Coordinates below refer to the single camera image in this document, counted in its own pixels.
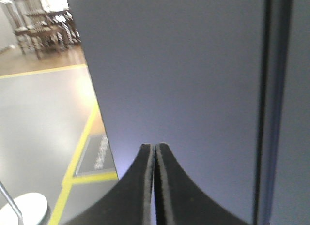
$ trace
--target wooden chair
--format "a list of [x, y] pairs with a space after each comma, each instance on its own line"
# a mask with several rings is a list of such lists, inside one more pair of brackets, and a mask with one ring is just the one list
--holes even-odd
[[60, 53], [59, 35], [67, 47], [65, 31], [58, 25], [53, 25], [44, 11], [41, 0], [14, 0], [16, 8], [24, 23], [29, 29], [28, 36], [37, 57], [40, 59], [39, 50], [45, 51], [48, 47], [55, 47]]
[[8, 18], [11, 27], [13, 29], [13, 33], [16, 36], [18, 46], [20, 47], [23, 54], [25, 54], [25, 48], [30, 48], [28, 33], [29, 30], [26, 25], [23, 23], [23, 20], [18, 15], [16, 7], [9, 0], [0, 1], [0, 5]]

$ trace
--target chair leg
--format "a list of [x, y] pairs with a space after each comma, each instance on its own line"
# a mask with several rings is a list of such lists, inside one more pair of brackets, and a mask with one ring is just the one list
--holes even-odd
[[53, 35], [53, 39], [54, 39], [56, 50], [60, 54], [60, 47], [59, 47], [59, 43], [58, 43], [58, 39], [57, 39], [57, 34]]
[[18, 36], [16, 37], [16, 39], [17, 39], [18, 46], [21, 49], [21, 52], [25, 55], [25, 50], [24, 50], [23, 45], [22, 45], [20, 39], [18, 38]]
[[35, 51], [35, 54], [37, 55], [37, 58], [38, 59], [41, 59], [40, 55], [39, 55], [39, 50], [37, 48], [37, 46], [35, 45], [35, 41], [34, 41], [34, 37], [31, 38], [31, 42], [32, 42], [32, 45], [33, 45], [33, 48], [34, 48], [34, 51]]
[[65, 29], [62, 29], [61, 36], [62, 36], [62, 42], [63, 42], [64, 47], [68, 48], [69, 37]]

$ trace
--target yellow floor line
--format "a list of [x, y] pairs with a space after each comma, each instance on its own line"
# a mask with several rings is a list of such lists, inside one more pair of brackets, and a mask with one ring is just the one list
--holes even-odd
[[117, 180], [117, 174], [115, 171], [113, 172], [107, 172], [102, 174], [93, 174], [93, 175], [87, 175], [87, 176], [81, 176], [81, 177], [74, 177], [71, 179], [71, 183], [73, 185], [76, 184], [85, 184], [85, 183], [93, 183], [98, 181], [104, 181], [104, 180]]
[[51, 73], [51, 72], [70, 70], [70, 69], [78, 69], [78, 68], [84, 68], [84, 67], [87, 67], [87, 65], [86, 64], [76, 64], [76, 65], [69, 65], [69, 66], [58, 67], [58, 68], [43, 69], [43, 70], [24, 72], [24, 73], [18, 73], [18, 74], [3, 75], [3, 76], [0, 76], [0, 79], [17, 77], [17, 76], [28, 76], [28, 75], [35, 75], [35, 74], [44, 74], [44, 73]]
[[95, 121], [96, 114], [98, 113], [98, 110], [99, 110], [99, 107], [98, 107], [98, 103], [96, 102], [95, 105], [93, 106], [93, 110], [91, 112], [91, 115], [88, 118], [88, 121], [87, 121], [86, 126], [84, 128], [82, 136], [79, 140], [78, 146], [77, 146], [77, 148], [73, 154], [73, 157], [72, 157], [71, 162], [68, 166], [68, 169], [65, 173], [65, 176], [62, 180], [62, 185], [64, 185], [64, 183], [66, 181], [70, 180], [74, 176], [74, 172], [77, 168], [78, 161], [82, 155], [85, 143], [86, 143], [87, 138], [88, 138], [90, 131], [92, 129], [93, 123]]
[[63, 210], [66, 206], [66, 202], [68, 200], [68, 197], [70, 195], [70, 191], [72, 189], [72, 186], [74, 184], [82, 184], [82, 183], [92, 183], [96, 181], [104, 181], [104, 180], [117, 180], [117, 174], [116, 172], [109, 172], [109, 173], [104, 173], [104, 174], [98, 174], [98, 175], [91, 175], [91, 176], [83, 176], [83, 177], [73, 177], [74, 172], [77, 168], [79, 159], [82, 155], [83, 148], [85, 147], [87, 138], [90, 134], [92, 125], [94, 123], [96, 114], [99, 111], [99, 106], [98, 103], [95, 102], [95, 105], [93, 106], [92, 112], [86, 122], [84, 131], [81, 135], [81, 138], [78, 142], [77, 148], [75, 150], [75, 153], [73, 154], [73, 157], [71, 159], [71, 162], [68, 166], [68, 169], [65, 173], [65, 176], [62, 180], [62, 190], [61, 193], [58, 197], [58, 200], [56, 202], [54, 211], [51, 215], [51, 218], [49, 220], [48, 225], [58, 225], [61, 217]]

